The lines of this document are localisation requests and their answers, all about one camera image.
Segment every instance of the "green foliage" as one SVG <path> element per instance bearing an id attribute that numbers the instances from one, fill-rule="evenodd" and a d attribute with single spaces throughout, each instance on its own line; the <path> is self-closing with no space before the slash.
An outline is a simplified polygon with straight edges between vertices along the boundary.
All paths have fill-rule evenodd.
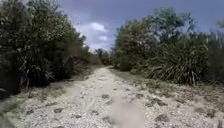
<path id="1" fill-rule="evenodd" d="M 79 73 L 89 62 L 85 37 L 50 0 L 3 1 L 0 23 L 1 79 L 15 77 L 12 86 L 44 86 Z"/>
<path id="2" fill-rule="evenodd" d="M 109 65 L 110 64 L 110 55 L 109 52 L 103 50 L 103 49 L 96 49 L 95 53 L 98 57 L 98 60 L 103 65 Z"/>
<path id="3" fill-rule="evenodd" d="M 112 63 L 120 70 L 130 67 L 126 71 L 176 83 L 223 82 L 223 32 L 199 33 L 194 26 L 189 13 L 177 14 L 172 8 L 129 21 L 118 29 Z"/>

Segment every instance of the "dry grass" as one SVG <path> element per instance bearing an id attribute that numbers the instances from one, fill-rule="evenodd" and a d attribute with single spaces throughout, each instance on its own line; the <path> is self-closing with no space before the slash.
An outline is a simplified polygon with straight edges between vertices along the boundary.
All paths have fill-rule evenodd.
<path id="1" fill-rule="evenodd" d="M 0 104 L 0 117 L 19 118 L 19 114 L 24 111 L 23 103 L 25 100 L 10 98 Z"/>
<path id="2" fill-rule="evenodd" d="M 110 71 L 124 80 L 133 83 L 141 90 L 147 90 L 152 94 L 167 98 L 174 98 L 182 104 L 187 100 L 194 101 L 195 95 L 202 96 L 206 101 L 213 104 L 215 108 L 224 112 L 224 87 L 222 85 L 198 83 L 190 87 L 188 85 L 172 84 L 160 80 L 145 79 L 142 76 L 132 75 L 129 72 L 121 72 L 112 68 L 110 68 Z"/>

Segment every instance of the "stone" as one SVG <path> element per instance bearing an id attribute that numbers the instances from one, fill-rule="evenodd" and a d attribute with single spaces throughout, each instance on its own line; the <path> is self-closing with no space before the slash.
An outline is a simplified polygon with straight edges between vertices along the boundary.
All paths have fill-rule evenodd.
<path id="1" fill-rule="evenodd" d="M 106 123 L 109 123 L 110 125 L 115 125 L 116 124 L 114 119 L 112 119 L 109 116 L 103 117 L 103 121 L 106 122 Z"/>
<path id="2" fill-rule="evenodd" d="M 109 100 L 109 101 L 107 101 L 105 104 L 106 104 L 106 105 L 111 105 L 113 102 L 114 102 L 113 100 Z"/>
<path id="3" fill-rule="evenodd" d="M 166 114 L 161 114 L 155 118 L 156 122 L 169 122 L 169 117 Z"/>
<path id="4" fill-rule="evenodd" d="M 135 96 L 136 96 L 136 98 L 138 98 L 138 99 L 140 99 L 140 98 L 144 97 L 144 95 L 143 95 L 143 94 L 141 94 L 141 93 L 137 93 Z"/>
<path id="5" fill-rule="evenodd" d="M 92 111 L 91 111 L 91 115 L 99 115 L 99 112 L 96 111 L 96 110 L 92 110 Z"/>
<path id="6" fill-rule="evenodd" d="M 103 98 L 103 99 L 108 99 L 109 97 L 110 97 L 110 96 L 109 96 L 108 94 L 103 94 L 103 95 L 102 95 L 102 98 Z"/>
<path id="7" fill-rule="evenodd" d="M 30 110 L 28 110 L 28 111 L 26 112 L 26 115 L 30 115 L 30 114 L 32 114 L 32 113 L 34 113 L 34 111 L 33 111 L 33 109 L 30 109 Z"/>
<path id="8" fill-rule="evenodd" d="M 57 108 L 57 109 L 54 110 L 54 113 L 61 113 L 62 110 L 63 110 L 63 108 Z"/>

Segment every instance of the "vegetation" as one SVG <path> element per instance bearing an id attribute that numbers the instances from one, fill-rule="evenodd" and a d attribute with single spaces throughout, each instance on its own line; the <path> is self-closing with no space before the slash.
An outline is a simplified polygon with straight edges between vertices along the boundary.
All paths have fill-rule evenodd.
<path id="1" fill-rule="evenodd" d="M 7 95 L 69 78 L 90 63 L 85 37 L 50 0 L 2 1 L 0 23 L 0 88 Z"/>
<path id="2" fill-rule="evenodd" d="M 175 83 L 223 82 L 223 31 L 202 33 L 194 28 L 189 13 L 172 8 L 129 21 L 118 29 L 112 65 Z"/>
<path id="3" fill-rule="evenodd" d="M 105 51 L 103 49 L 96 49 L 95 50 L 97 59 L 98 59 L 98 63 L 101 63 L 103 65 L 109 65 L 110 62 L 110 54 L 108 51 Z"/>

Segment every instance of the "dirt road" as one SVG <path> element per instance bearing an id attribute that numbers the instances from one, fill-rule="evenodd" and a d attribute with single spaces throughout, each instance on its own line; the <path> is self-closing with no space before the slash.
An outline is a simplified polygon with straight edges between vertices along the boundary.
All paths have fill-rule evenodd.
<path id="1" fill-rule="evenodd" d="M 45 102 L 26 101 L 19 128 L 217 128 L 214 118 L 189 104 L 139 91 L 107 68 L 76 81 L 67 92 Z"/>

